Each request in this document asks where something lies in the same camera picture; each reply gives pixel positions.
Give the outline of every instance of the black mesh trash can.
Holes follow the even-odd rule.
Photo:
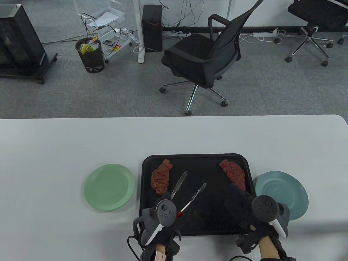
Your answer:
[[[102,47],[99,40],[99,47],[93,52],[85,52],[85,54],[81,53],[80,46],[81,44],[88,43],[92,38],[83,38],[77,41],[75,45],[76,51],[79,53],[82,63],[87,72],[89,73],[98,73],[104,69],[104,57],[102,53]]]

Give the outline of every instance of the floor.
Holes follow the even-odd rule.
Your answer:
[[[0,3],[15,3],[0,0]],[[72,0],[21,0],[42,42],[82,34]],[[129,25],[134,28],[132,2],[126,3]],[[336,34],[326,34],[338,38]],[[193,116],[338,114],[348,120],[348,40],[327,50],[328,67],[320,66],[321,55],[306,44],[287,64],[284,58],[299,39],[282,44],[242,42],[242,58],[215,83],[214,88],[229,100],[220,100],[199,89],[193,101]],[[175,40],[164,41],[170,46]],[[150,117],[182,116],[193,85],[168,88],[164,83],[180,81],[160,60],[162,53],[146,54],[138,64],[126,47],[110,59],[103,72],[89,74],[74,49],[74,43],[45,45],[58,61],[47,73],[44,85],[14,79],[0,79],[0,118]]]

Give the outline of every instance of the green plate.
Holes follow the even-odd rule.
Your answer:
[[[302,217],[308,209],[308,195],[302,184],[293,176],[270,171],[257,177],[256,195],[268,195],[290,209],[290,220]]]
[[[85,199],[98,211],[114,211],[132,197],[135,179],[120,164],[108,164],[93,171],[85,183]]]

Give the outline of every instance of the raw meat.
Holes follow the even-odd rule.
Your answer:
[[[165,159],[162,164],[152,172],[151,187],[156,193],[162,195],[167,192],[169,186],[169,171],[173,165],[169,160]]]
[[[246,191],[245,188],[245,173],[244,170],[239,167],[235,162],[223,160],[220,162],[220,167],[227,174],[227,177],[235,183],[242,191]]]

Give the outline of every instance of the computer tower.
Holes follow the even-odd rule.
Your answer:
[[[0,5],[0,69],[39,67],[45,54],[23,6]]]
[[[161,52],[162,6],[144,5],[142,22],[145,52]]]
[[[0,4],[0,77],[35,79],[44,76],[57,61],[49,59],[21,4]]]

